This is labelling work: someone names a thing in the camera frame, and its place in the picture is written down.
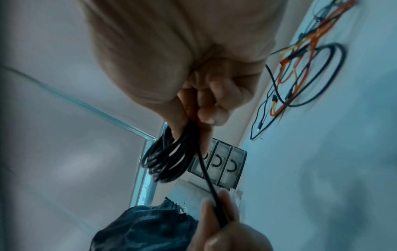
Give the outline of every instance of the hand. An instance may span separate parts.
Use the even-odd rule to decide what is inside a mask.
[[[213,203],[205,201],[201,219],[188,251],[273,251],[266,236],[240,223],[236,205],[227,191],[221,190],[219,199],[230,224],[220,229]]]
[[[79,0],[96,57],[132,100],[178,138],[197,121],[205,153],[213,125],[255,95],[283,0]]]

